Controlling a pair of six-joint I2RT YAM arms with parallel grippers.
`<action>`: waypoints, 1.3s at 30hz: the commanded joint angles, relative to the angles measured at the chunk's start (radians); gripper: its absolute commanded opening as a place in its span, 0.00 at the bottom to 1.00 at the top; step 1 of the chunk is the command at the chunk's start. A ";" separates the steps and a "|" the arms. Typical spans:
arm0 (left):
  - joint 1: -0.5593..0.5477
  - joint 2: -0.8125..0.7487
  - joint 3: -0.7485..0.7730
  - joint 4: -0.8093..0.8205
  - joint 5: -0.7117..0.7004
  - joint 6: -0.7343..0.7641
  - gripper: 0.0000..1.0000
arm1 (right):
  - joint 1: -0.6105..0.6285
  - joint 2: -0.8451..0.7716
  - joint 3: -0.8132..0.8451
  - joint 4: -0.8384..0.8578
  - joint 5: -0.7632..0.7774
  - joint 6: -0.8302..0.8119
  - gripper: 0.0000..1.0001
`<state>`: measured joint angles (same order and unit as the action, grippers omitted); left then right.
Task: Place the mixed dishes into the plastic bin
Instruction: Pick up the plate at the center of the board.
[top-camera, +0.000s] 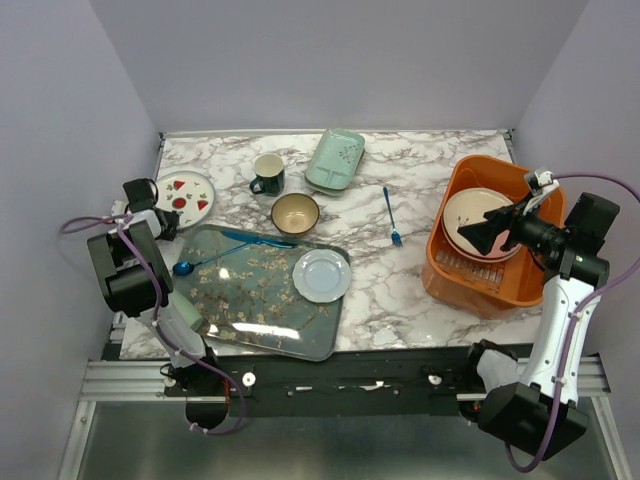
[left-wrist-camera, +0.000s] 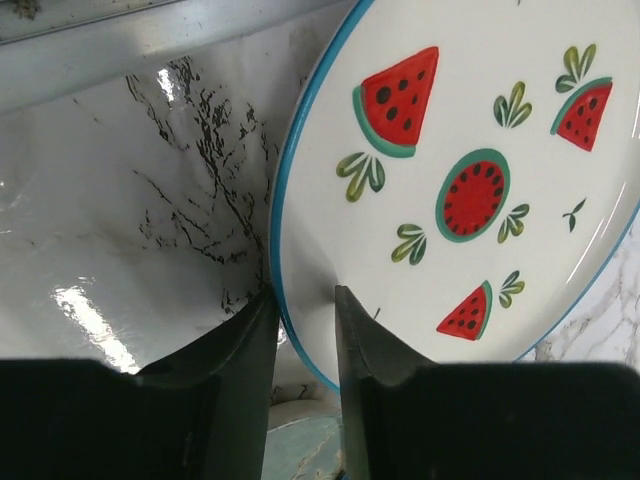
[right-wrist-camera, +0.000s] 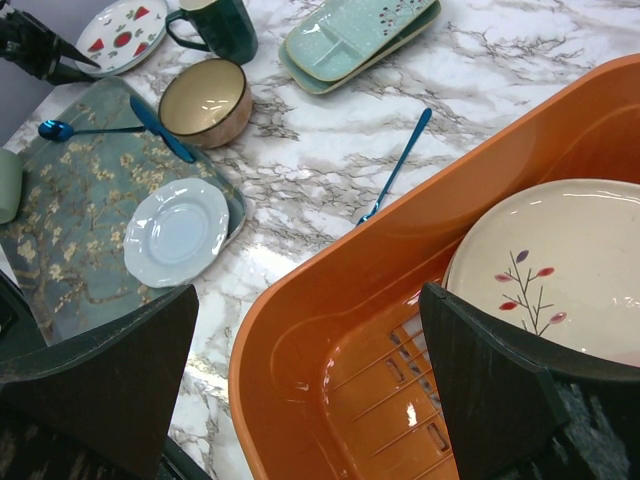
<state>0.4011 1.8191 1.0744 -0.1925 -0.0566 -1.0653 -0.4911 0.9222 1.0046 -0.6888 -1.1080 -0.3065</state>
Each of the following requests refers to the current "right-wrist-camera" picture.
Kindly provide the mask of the pink and cream plate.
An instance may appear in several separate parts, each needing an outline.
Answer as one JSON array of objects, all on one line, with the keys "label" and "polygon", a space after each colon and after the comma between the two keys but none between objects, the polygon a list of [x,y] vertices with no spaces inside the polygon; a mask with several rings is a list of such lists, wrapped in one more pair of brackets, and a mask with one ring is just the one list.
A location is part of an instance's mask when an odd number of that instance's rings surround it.
[{"label": "pink and cream plate", "polygon": [[638,185],[558,180],[500,201],[465,235],[443,285],[531,334],[638,366]]}]

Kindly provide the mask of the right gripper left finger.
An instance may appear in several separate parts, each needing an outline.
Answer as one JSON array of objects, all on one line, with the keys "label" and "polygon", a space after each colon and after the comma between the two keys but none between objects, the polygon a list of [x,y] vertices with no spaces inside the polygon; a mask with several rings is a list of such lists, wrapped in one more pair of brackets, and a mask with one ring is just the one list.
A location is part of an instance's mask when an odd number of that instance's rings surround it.
[{"label": "right gripper left finger", "polygon": [[194,287],[177,287],[48,346],[2,285],[2,478],[198,478],[168,436],[198,308]]}]

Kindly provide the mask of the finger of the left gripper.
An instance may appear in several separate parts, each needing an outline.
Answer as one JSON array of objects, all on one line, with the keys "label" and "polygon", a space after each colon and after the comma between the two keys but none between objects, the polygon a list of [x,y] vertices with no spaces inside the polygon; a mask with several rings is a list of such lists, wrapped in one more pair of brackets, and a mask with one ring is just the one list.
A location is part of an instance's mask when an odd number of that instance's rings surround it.
[{"label": "finger of the left gripper", "polygon": [[91,77],[72,62],[100,68],[96,61],[51,31],[44,34],[42,47],[42,79],[51,85],[92,82]]}]

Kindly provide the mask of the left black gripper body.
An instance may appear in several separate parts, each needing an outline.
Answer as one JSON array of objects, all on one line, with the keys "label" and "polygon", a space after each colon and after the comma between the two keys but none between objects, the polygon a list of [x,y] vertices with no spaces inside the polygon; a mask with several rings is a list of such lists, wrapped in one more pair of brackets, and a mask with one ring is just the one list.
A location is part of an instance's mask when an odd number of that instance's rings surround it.
[{"label": "left black gripper body", "polygon": [[57,35],[27,12],[1,12],[1,57],[36,78],[47,78],[58,62]]}]

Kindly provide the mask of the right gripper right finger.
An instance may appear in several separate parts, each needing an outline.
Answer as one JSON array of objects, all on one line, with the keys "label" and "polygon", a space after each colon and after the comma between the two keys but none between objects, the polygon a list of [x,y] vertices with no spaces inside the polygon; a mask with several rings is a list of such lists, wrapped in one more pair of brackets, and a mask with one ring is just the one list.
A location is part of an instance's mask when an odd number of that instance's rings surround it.
[{"label": "right gripper right finger", "polygon": [[638,478],[638,368],[537,337],[435,283],[419,310],[460,478]]}]

